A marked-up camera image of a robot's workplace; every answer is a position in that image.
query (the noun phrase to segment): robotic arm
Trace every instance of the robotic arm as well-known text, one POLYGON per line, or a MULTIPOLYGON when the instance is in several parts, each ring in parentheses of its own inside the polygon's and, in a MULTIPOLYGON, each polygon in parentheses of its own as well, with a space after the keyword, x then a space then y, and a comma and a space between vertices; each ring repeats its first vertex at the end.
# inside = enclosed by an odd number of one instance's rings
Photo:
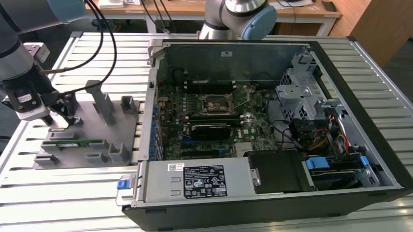
POLYGON ((267 0, 207 0, 205 20, 199 39, 262 40, 276 21, 267 0))
MULTIPOLYGON (((74 123, 74 94, 58 95, 17 35, 68 24, 84 15, 83 0, 0 0, 0 87, 9 99, 2 103, 21 120, 40 118, 52 128, 58 126, 50 111, 68 125, 74 123)), ((200 39, 236 39, 240 35, 244 40, 260 40, 275 20, 275 9, 266 0, 207 0, 200 39)))
POLYGON ((4 104, 21 120, 41 118, 48 126, 49 110, 70 123, 74 113, 73 96, 57 99, 57 91, 26 51, 17 34, 83 18, 83 0, 0 0, 0 84, 9 98, 4 104))

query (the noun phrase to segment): warning label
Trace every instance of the warning label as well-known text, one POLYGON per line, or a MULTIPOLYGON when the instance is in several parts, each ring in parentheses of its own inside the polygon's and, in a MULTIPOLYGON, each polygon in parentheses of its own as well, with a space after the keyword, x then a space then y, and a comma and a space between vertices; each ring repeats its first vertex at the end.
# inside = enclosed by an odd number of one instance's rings
POLYGON ((223 165, 184 167, 183 180, 187 199, 227 196, 223 165))

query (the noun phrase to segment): slotted aluminum surface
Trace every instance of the slotted aluminum surface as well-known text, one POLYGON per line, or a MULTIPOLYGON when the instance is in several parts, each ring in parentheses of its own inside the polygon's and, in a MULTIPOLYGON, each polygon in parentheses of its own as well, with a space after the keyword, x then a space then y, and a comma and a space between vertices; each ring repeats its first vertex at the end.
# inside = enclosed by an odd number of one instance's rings
MULTIPOLYGON (((103 92, 111 94, 112 100, 117 100, 124 94, 144 100, 149 70, 147 44, 149 39, 160 38, 167 37, 155 34, 116 34, 119 62, 103 86, 103 92)), ((195 36, 180 34, 168 38, 195 39, 195 36)), ((60 91, 81 87, 89 79, 103 78, 112 63, 109 36, 104 39, 104 48, 85 67, 50 77, 60 91)), ((405 97, 397 95, 398 90, 391 82, 378 73, 379 70, 370 66, 371 61, 358 52, 361 49, 344 38, 282 36, 266 39, 316 40, 320 43, 398 157, 413 173, 411 106, 402 102, 405 97)), ((70 38, 54 68, 83 62, 95 52, 97 43, 97 33, 84 33, 80 38, 70 38)), ((331 86, 327 83, 326 85, 335 96, 331 86)), ((85 93, 77 95, 80 101, 89 98, 85 93)), ((135 223, 123 216, 113 200, 116 181, 121 175, 135 172, 135 166, 32 170, 33 157, 46 134, 46 128, 41 124, 38 121, 20 124, 0 157, 0 231, 140 231, 135 223)), ((136 126, 137 137, 140 128, 141 126, 136 126)), ((139 147, 139 138, 135 139, 133 146, 139 147)), ((370 205, 343 217, 189 231, 413 231, 411 215, 413 198, 407 196, 394 202, 370 205)))

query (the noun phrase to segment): power cable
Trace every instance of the power cable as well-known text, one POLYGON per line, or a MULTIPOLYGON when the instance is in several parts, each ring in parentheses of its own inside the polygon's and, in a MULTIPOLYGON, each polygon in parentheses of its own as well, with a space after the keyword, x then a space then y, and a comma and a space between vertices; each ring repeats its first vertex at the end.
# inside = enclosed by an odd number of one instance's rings
POLYGON ((295 14, 295 8, 299 8, 299 7, 303 7, 303 6, 292 6, 287 1, 286 1, 286 3, 288 4, 288 6, 286 6, 286 5, 282 5, 282 3, 278 1, 278 0, 275 0, 276 2, 278 2, 278 4, 282 6, 282 7, 291 7, 292 8, 292 13, 294 13, 294 24, 295 24, 295 22, 296 22, 296 14, 295 14))
POLYGON ((92 11, 93 13, 97 13, 97 14, 100 15, 103 24, 104 24, 104 25, 107 26, 107 28, 108 28, 109 35, 111 35, 111 39, 112 39, 112 45, 113 45, 113 61, 112 61, 112 66, 111 66, 111 68, 109 68, 109 71, 108 71, 108 73, 107 73, 107 75, 105 75, 105 77, 103 78, 101 81, 99 81, 96 84, 92 84, 92 85, 89 85, 89 86, 85 86, 85 87, 73 89, 73 90, 70 90, 70 91, 66 91, 66 92, 64 92, 64 93, 60 93, 60 97, 62 97, 62 96, 65 96, 65 95, 69 95, 69 94, 73 94, 73 93, 76 93, 76 92, 78 92, 78 91, 91 89, 91 88, 93 88, 93 87, 96 87, 96 86, 100 86, 100 85, 105 82, 105 80, 109 78, 109 76, 111 76, 111 74, 112 74, 112 72, 113 72, 115 66, 116 66, 116 61, 117 61, 117 46, 116 46, 116 40, 115 40, 112 28, 111 28, 111 26, 109 26, 109 23, 108 23, 108 21, 107 21, 104 15, 103 15, 103 13, 101 13, 99 7, 96 6, 95 2, 93 2, 92 0, 85 0, 85 2, 87 2, 87 4, 88 4, 89 7, 91 7, 91 11, 92 11))
POLYGON ((144 0, 140 1, 141 2, 141 6, 143 6, 143 9, 144 9, 144 12, 147 13, 147 16, 149 18, 149 20, 152 21, 155 27, 157 28, 157 30, 160 30, 163 33, 168 34, 168 31, 164 31, 164 29, 161 29, 160 27, 157 27, 156 23, 155 23, 155 20, 152 19, 152 16, 149 15, 149 12, 148 12, 148 9, 147 9, 147 6, 144 4, 144 0))
POLYGON ((163 31, 165 31, 165 30, 167 30, 167 28, 165 28, 165 23, 164 23, 164 21, 163 21, 163 17, 161 17, 161 14, 160 14, 160 10, 159 10, 159 7, 157 7, 156 0, 153 0, 153 3, 155 3, 155 8, 156 8, 156 11, 157 11, 157 14, 159 14, 159 17, 160 17, 160 22, 161 22, 163 31))
POLYGON ((62 69, 54 69, 54 70, 41 70, 40 73, 41 73, 42 75, 48 75, 48 74, 53 74, 53 73, 62 73, 62 72, 72 71, 72 70, 74 70, 74 69, 81 68, 84 65, 87 65, 87 64, 95 59, 95 57, 97 56, 97 54, 99 54, 99 52, 100 52, 100 49, 101 49, 101 46, 103 46, 103 41, 104 41, 104 39, 103 39, 103 24, 101 24, 101 22, 100 22, 100 19, 99 19, 99 16, 97 16, 96 11, 92 9, 92 5, 91 5, 91 3, 88 2, 88 0, 85 0, 84 3, 85 3, 85 4, 88 5, 88 7, 89 7, 89 9, 91 9, 91 11, 92 11, 92 13, 93 13, 93 15, 95 15, 95 18, 96 18, 96 20, 97 20, 99 27, 100 27, 100 42, 99 42, 97 49, 96 49, 93 55, 91 56, 91 58, 88 58, 88 60, 84 61, 81 64, 78 64, 78 65, 76 65, 76 66, 73 66, 73 67, 70 67, 70 68, 62 68, 62 69))
POLYGON ((163 9, 165 10, 165 13, 167 13, 167 15, 168 15, 169 24, 171 24, 171 26, 172 26, 172 28, 173 28, 173 31, 175 31, 175 33, 177 33, 173 20, 172 20, 169 14, 168 14, 168 10, 167 10, 167 8, 165 8, 165 5, 163 4, 163 0, 159 0, 159 1, 160 1, 161 6, 163 6, 163 9))

